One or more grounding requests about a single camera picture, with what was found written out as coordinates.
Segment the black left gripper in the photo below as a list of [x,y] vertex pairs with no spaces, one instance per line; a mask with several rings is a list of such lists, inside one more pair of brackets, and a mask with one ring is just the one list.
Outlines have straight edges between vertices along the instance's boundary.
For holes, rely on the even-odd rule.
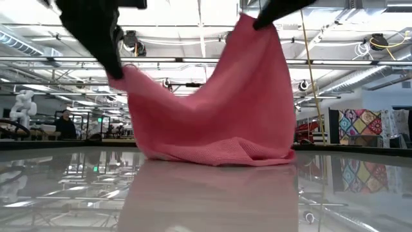
[[113,79],[124,76],[118,51],[123,30],[116,27],[120,7],[145,10],[147,0],[56,0],[61,23]]

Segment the pink towel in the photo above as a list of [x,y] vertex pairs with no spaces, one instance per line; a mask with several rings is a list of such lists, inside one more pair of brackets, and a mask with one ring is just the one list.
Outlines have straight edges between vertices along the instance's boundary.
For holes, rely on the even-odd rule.
[[274,25],[241,15],[207,82],[175,96],[133,65],[112,88],[127,93],[136,145],[148,158],[210,166],[294,160],[294,96]]

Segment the person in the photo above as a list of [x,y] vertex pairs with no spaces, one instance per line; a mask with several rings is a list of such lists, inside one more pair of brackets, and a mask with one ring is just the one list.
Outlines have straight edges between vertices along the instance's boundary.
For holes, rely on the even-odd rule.
[[60,133],[59,140],[76,139],[76,129],[73,121],[70,119],[70,111],[62,111],[62,115],[53,123],[55,131]]

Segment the white humanoid robot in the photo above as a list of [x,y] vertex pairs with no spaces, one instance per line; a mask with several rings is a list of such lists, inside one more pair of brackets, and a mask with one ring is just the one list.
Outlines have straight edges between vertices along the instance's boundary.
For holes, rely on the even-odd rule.
[[37,104],[32,101],[34,91],[21,90],[15,97],[15,104],[10,111],[10,120],[30,128],[30,117],[36,115]]

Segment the red object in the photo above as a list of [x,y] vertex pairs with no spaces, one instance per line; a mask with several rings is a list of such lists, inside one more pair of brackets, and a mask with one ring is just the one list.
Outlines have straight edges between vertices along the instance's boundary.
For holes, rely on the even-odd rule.
[[323,136],[318,122],[312,121],[299,125],[295,129],[294,140],[300,144],[304,143],[323,143],[327,135]]

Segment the colourful patchwork quilt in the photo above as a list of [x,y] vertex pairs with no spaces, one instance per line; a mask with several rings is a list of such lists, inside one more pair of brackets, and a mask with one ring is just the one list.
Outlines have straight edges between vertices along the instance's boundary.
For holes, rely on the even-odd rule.
[[367,109],[345,109],[339,112],[339,142],[348,144],[355,135],[381,135],[382,121],[380,111]]

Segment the white patterned cloth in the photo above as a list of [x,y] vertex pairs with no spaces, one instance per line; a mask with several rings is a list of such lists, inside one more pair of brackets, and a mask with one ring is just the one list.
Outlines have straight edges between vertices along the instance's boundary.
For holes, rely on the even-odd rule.
[[412,149],[412,110],[384,110],[381,136],[385,148]]

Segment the black table frame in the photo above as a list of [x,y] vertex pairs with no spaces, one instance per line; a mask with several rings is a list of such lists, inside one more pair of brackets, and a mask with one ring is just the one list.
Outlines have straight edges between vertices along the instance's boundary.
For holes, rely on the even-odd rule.
[[[134,142],[100,142],[88,140],[58,140],[58,141],[7,141],[0,140],[0,151],[8,150],[29,150],[42,148],[71,148],[85,146],[102,146],[102,147],[123,147],[137,148]],[[344,153],[362,153],[368,155],[383,155],[390,157],[412,158],[412,149],[400,148],[374,148],[362,146],[344,146],[344,145],[292,145],[296,151],[337,151]]]

